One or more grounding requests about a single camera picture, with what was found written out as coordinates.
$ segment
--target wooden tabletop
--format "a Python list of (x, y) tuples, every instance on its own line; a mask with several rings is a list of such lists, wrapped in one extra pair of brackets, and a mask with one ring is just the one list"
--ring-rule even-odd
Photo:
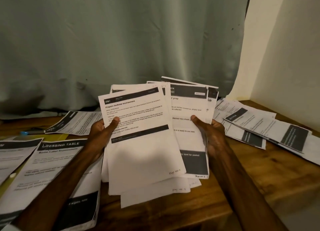
[[(250, 100), (242, 103), (271, 111)], [(50, 126), (60, 119), (13, 120), (0, 125), (0, 136), (30, 127)], [(310, 129), (280, 114), (276, 119)], [(320, 137), (319, 132), (313, 131), (313, 134)], [(69, 135), (67, 139), (73, 138), (78, 137)], [(270, 142), (266, 150), (231, 138), (228, 142), (276, 213), (296, 211), (319, 198), (319, 166)], [(201, 183), (202, 186), (191, 189), (190, 193), (171, 194), (124, 209), (120, 208), (120, 196), (109, 196), (108, 183), (102, 183), (98, 222), (92, 230), (175, 230), (201, 223), (210, 223), (211, 230), (223, 230), (232, 217), (232, 210), (212, 172), (209, 179)]]

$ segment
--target gray-green curtain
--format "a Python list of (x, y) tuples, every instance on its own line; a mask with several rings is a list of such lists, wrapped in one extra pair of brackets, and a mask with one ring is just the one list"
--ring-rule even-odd
[(0, 0), (0, 118), (162, 75), (234, 84), (247, 0)]

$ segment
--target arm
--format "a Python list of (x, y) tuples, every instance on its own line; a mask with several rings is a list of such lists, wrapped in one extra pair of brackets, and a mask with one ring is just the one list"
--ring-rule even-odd
[(226, 141), (224, 126), (207, 124), (196, 116), (193, 123), (207, 138), (209, 167), (217, 178), (244, 231), (288, 230), (268, 205)]
[(101, 156), (119, 123), (115, 117), (104, 128), (103, 120), (91, 127), (85, 146), (46, 188), (12, 222), (20, 230), (51, 230), (66, 200), (71, 196), (86, 169)]

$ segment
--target wooden table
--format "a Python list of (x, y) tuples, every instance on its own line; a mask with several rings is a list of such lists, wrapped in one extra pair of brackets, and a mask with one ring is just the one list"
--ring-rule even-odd
[[(243, 104), (271, 111), (250, 100)], [(0, 136), (23, 129), (50, 126), (61, 117), (14, 120), (0, 125)], [(303, 126), (285, 116), (276, 119)], [(79, 138), (69, 135), (67, 139)], [(267, 142), (266, 150), (228, 138), (231, 148), (254, 180), (260, 192), (279, 215), (311, 204), (320, 193), (320, 167)], [(120, 197), (108, 195), (108, 183), (101, 185), (98, 223), (92, 230), (175, 230), (197, 227), (202, 230), (238, 230), (238, 221), (210, 172), (208, 180), (190, 193), (172, 194), (142, 204), (120, 208)]]

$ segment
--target person's left hand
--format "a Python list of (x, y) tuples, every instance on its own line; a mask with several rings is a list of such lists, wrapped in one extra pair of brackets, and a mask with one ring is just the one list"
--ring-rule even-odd
[(93, 163), (102, 155), (104, 147), (108, 144), (111, 134), (118, 126), (119, 121), (119, 117), (114, 117), (110, 125), (104, 128), (104, 122), (101, 119), (91, 126), (88, 140), (83, 148), (93, 154)]

